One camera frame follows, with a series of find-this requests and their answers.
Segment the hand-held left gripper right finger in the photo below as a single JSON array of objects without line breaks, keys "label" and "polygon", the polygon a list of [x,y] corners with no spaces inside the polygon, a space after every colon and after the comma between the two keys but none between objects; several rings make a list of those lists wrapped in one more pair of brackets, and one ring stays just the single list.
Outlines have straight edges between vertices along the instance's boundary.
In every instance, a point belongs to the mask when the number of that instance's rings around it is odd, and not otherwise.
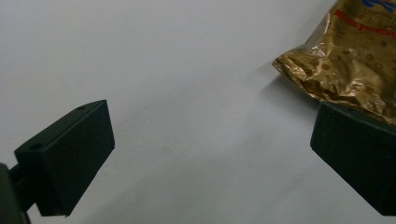
[{"label": "hand-held left gripper right finger", "polygon": [[379,214],[396,217],[396,128],[322,102],[310,146]]}]

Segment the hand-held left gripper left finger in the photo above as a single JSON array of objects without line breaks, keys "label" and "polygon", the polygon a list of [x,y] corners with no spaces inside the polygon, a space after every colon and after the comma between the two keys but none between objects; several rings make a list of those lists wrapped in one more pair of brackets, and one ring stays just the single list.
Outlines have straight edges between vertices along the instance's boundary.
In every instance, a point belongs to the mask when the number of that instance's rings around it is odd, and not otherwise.
[{"label": "hand-held left gripper left finger", "polygon": [[70,215],[114,148],[105,100],[70,111],[15,150],[11,176],[21,208]]}]

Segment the gold foil snack bag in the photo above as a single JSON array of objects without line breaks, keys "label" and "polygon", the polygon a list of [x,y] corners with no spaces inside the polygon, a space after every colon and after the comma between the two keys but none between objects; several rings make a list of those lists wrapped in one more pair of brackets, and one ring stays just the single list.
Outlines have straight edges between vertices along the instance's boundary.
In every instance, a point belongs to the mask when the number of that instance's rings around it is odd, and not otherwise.
[{"label": "gold foil snack bag", "polygon": [[273,67],[315,99],[396,126],[396,0],[337,0]]}]

